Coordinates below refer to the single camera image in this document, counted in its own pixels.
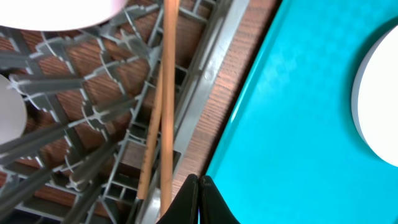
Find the large white round plate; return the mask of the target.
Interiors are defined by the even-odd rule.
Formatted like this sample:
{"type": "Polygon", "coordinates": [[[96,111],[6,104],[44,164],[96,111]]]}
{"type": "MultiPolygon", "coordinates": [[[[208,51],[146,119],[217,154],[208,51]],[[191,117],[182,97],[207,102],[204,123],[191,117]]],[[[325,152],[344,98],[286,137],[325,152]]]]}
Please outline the large white round plate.
{"type": "Polygon", "coordinates": [[[351,114],[362,140],[380,159],[397,166],[397,27],[364,56],[353,82],[351,114]]]}

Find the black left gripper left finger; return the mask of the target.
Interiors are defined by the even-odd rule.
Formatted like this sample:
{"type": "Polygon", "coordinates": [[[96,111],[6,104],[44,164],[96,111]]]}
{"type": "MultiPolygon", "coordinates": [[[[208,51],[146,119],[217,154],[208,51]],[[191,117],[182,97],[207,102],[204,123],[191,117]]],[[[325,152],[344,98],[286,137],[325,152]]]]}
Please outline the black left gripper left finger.
{"type": "Polygon", "coordinates": [[[190,174],[157,224],[197,224],[199,179],[190,174]]]}

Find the wooden chopstick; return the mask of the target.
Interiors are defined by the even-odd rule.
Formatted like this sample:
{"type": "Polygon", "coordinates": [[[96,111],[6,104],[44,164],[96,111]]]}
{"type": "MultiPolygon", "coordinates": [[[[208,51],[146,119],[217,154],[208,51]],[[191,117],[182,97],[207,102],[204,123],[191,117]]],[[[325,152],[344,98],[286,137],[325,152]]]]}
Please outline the wooden chopstick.
{"type": "Polygon", "coordinates": [[[172,203],[174,107],[175,107],[175,50],[177,17],[180,1],[164,1],[164,38],[162,52],[162,148],[160,168],[160,214],[163,216],[172,203]]]}
{"type": "Polygon", "coordinates": [[[162,74],[163,63],[160,63],[157,87],[155,90],[154,107],[152,109],[149,129],[147,133],[147,144],[144,153],[139,185],[137,189],[137,198],[144,200],[147,197],[150,178],[152,175],[152,163],[155,156],[155,149],[157,145],[157,137],[159,132],[159,125],[162,114],[162,74]]]}

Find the white small cup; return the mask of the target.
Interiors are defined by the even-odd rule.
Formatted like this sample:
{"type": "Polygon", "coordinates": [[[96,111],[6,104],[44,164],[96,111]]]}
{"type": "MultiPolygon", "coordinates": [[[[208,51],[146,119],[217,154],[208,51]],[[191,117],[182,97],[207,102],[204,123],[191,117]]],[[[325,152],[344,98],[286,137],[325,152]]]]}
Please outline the white small cup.
{"type": "Polygon", "coordinates": [[[19,138],[27,124],[27,110],[22,96],[1,75],[1,144],[19,138]]]}

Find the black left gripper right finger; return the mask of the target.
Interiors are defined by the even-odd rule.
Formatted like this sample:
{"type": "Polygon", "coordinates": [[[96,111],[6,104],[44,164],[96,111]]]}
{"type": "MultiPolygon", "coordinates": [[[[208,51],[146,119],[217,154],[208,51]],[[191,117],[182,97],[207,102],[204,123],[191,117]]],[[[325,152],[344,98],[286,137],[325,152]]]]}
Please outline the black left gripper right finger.
{"type": "Polygon", "coordinates": [[[199,181],[200,224],[239,224],[210,176],[199,181]]]}

